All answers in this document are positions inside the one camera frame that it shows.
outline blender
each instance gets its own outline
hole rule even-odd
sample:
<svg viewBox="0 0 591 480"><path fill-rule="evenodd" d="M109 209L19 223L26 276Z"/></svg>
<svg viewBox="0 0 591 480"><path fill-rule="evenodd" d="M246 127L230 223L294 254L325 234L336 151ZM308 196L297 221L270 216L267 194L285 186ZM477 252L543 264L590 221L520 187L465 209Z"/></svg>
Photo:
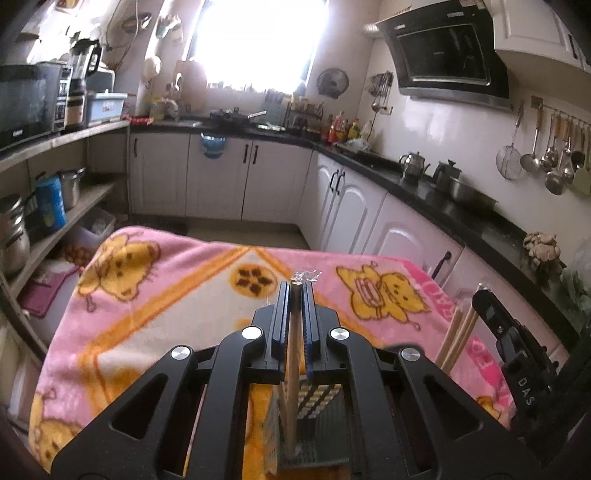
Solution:
<svg viewBox="0 0 591 480"><path fill-rule="evenodd" d="M72 81L66 107L66 130L75 131L85 127L86 78L99 69L103 48L98 40L84 38L70 50ZM96 57L94 65L91 60Z"/></svg>

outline black countertop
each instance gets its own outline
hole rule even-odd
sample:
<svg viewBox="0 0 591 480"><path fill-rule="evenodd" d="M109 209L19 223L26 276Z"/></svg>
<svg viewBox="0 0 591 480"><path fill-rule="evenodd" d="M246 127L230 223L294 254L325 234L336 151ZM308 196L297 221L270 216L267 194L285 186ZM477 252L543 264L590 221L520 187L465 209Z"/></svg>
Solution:
<svg viewBox="0 0 591 480"><path fill-rule="evenodd" d="M228 130L208 124L192 128L173 122L156 122L149 127L132 127L132 132L210 133L299 145L317 150L372 180L423 215L458 244L476 253L538 312L567 350L571 351L574 348L579 333L587 323L587 319L571 301L558 278L542 280L536 276L528 258L524 256L523 230L497 213L481 218L467 212L449 197L435 190L428 181L410 185L402 181L400 173L385 168L387 163L361 163L354 155L340 153L330 145L258 128Z"/></svg>

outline kitchen cabinet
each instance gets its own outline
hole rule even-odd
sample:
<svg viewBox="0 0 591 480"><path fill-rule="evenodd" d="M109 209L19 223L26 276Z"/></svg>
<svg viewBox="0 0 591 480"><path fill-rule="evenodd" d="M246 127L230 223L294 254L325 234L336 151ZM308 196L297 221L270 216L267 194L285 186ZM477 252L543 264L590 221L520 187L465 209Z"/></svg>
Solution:
<svg viewBox="0 0 591 480"><path fill-rule="evenodd" d="M252 150L251 140L228 138L215 160L203 154L201 135L191 135L187 167L187 216L242 219L242 204Z"/></svg>
<svg viewBox="0 0 591 480"><path fill-rule="evenodd" d="M189 135L131 135L132 212L178 215L186 212Z"/></svg>
<svg viewBox="0 0 591 480"><path fill-rule="evenodd" d="M463 301L472 297L479 283L497 296L509 313L530 330L540 345L547 347L548 355L552 355L558 349L560 341L537 312L488 264L465 248L443 284L443 291L452 300ZM474 332L493 356L500 360L496 353L495 336L482 319L478 320Z"/></svg>
<svg viewBox="0 0 591 480"><path fill-rule="evenodd" d="M322 233L335 200L335 184L343 167L314 152L301 197L297 225L312 250L320 250Z"/></svg>
<svg viewBox="0 0 591 480"><path fill-rule="evenodd" d="M255 141L242 220L295 223L311 155L295 145Z"/></svg>
<svg viewBox="0 0 591 480"><path fill-rule="evenodd" d="M334 196L322 235L322 250L360 254L372 232L386 190L345 167L338 175Z"/></svg>
<svg viewBox="0 0 591 480"><path fill-rule="evenodd" d="M544 0L493 0L495 50L525 52L583 68L574 38Z"/></svg>
<svg viewBox="0 0 591 480"><path fill-rule="evenodd" d="M463 247L427 219L392 195L386 195L374 229L363 250L366 255L406 258L441 285L452 271Z"/></svg>

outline plastic basket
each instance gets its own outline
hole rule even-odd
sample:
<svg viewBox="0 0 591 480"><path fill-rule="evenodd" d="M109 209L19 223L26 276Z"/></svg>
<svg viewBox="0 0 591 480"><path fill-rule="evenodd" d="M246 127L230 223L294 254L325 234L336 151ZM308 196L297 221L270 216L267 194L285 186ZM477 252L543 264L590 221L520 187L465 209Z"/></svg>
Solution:
<svg viewBox="0 0 591 480"><path fill-rule="evenodd" d="M93 233L91 230L92 225L98 219L103 219L106 223L106 228L100 235ZM113 231L115 231L115 217L101 208L94 207L84 215L77 225L72 227L64 237L64 240L67 244L80 245L89 252L94 253L109 238Z"/></svg>

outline blue canister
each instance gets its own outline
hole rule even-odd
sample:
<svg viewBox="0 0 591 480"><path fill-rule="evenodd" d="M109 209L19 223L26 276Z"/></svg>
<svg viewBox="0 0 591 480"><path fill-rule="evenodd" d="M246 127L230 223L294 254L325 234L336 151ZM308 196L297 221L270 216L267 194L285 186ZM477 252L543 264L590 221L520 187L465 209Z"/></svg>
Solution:
<svg viewBox="0 0 591 480"><path fill-rule="evenodd" d="M57 175L40 180L35 188L37 205L47 232L53 233L66 224L61 183Z"/></svg>

